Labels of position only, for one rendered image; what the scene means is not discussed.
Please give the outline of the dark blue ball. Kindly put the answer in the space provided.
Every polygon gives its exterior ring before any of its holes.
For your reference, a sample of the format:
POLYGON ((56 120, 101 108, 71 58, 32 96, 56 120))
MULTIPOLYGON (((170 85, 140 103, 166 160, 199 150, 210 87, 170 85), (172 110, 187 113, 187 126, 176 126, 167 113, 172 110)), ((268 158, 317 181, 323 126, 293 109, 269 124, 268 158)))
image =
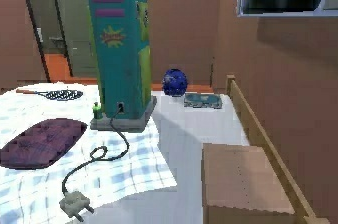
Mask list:
POLYGON ((162 90, 166 95, 181 97, 185 94, 188 80, 180 69, 169 69, 162 79, 162 90))

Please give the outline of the blue patterned book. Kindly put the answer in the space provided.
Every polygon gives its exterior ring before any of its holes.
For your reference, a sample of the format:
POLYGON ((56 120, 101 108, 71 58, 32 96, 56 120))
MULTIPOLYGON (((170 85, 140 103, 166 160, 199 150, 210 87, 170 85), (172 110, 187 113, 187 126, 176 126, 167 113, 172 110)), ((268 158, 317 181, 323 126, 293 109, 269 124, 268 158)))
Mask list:
POLYGON ((186 93, 184 97, 184 106, 192 108, 221 109, 222 100, 217 94, 186 93))

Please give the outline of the teal arcade machine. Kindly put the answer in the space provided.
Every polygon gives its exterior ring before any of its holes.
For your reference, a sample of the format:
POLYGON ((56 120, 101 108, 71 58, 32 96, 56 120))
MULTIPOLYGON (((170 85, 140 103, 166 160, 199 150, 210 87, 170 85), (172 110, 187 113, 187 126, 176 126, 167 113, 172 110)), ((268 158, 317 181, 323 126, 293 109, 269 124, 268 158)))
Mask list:
POLYGON ((101 114, 93 130, 142 132, 157 103, 147 0, 89 0, 101 114))

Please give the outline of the small green bottle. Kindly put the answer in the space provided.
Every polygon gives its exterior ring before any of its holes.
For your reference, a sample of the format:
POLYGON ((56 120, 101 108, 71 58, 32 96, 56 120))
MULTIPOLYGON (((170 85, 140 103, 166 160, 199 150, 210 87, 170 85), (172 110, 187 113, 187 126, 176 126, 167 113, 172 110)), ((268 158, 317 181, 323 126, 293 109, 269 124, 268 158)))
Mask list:
POLYGON ((101 111, 101 105, 98 102, 95 102, 93 107, 93 118, 94 119, 101 119, 103 117, 102 111, 101 111))

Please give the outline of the brown cardboard box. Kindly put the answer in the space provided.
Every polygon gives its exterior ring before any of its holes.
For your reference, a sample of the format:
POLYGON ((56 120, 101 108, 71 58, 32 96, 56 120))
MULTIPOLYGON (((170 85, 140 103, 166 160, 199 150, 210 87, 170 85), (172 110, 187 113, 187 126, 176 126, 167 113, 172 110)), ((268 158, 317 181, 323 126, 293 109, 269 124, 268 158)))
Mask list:
POLYGON ((203 224, 296 224, 296 212, 260 147, 205 143, 201 180, 203 224))

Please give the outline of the grey room door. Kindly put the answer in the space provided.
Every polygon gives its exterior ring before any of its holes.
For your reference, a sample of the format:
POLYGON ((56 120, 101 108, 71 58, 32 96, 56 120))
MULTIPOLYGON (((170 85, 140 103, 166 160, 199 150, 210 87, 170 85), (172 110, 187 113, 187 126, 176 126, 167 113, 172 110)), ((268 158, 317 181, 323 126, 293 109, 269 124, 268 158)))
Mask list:
POLYGON ((95 78, 88 0, 57 0, 73 77, 95 78))

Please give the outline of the grey power plug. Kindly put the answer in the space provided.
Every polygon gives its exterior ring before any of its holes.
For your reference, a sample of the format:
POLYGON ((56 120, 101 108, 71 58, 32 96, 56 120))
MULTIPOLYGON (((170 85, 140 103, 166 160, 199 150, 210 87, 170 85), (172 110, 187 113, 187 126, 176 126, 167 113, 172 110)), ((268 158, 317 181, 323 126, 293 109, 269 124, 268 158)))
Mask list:
POLYGON ((67 192, 64 198, 60 200, 61 210, 69 217, 75 217, 78 221, 83 222, 84 219, 80 215, 83 209, 90 213, 94 213, 94 209, 90 206, 90 199, 79 191, 67 192))

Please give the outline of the purple cushion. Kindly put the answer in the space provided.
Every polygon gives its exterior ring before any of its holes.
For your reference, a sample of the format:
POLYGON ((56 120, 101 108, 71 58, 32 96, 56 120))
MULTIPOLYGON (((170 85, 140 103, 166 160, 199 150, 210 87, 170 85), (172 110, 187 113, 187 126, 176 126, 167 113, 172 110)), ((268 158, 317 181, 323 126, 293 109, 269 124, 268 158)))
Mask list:
POLYGON ((15 170, 48 168, 63 157, 86 130, 86 123, 74 119, 41 121, 0 149, 0 166, 15 170))

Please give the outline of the blue checked blanket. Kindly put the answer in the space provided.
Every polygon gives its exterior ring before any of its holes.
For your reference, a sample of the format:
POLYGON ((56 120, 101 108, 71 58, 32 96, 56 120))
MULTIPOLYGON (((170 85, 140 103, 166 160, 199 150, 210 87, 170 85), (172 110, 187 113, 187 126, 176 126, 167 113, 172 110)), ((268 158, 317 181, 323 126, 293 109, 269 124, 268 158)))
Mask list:
MULTIPOLYGON (((88 124, 92 106, 100 100, 95 85, 39 83, 28 90, 79 90, 72 101, 48 100, 11 90, 0 95, 0 149, 27 128, 52 118, 70 118, 88 124)), ((150 120, 141 133, 88 129, 59 161, 40 170, 0 167, 0 224, 66 224, 61 183, 79 191, 98 208, 126 196, 173 187, 173 177, 159 148, 159 132, 150 120)))

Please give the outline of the white framed window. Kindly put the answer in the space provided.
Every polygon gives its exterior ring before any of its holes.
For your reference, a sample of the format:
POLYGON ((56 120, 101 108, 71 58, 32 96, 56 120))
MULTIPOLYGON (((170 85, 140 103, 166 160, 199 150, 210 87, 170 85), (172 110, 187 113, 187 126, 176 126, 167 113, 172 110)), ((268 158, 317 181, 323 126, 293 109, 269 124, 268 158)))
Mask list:
POLYGON ((239 17, 338 17, 338 0, 237 0, 239 17))

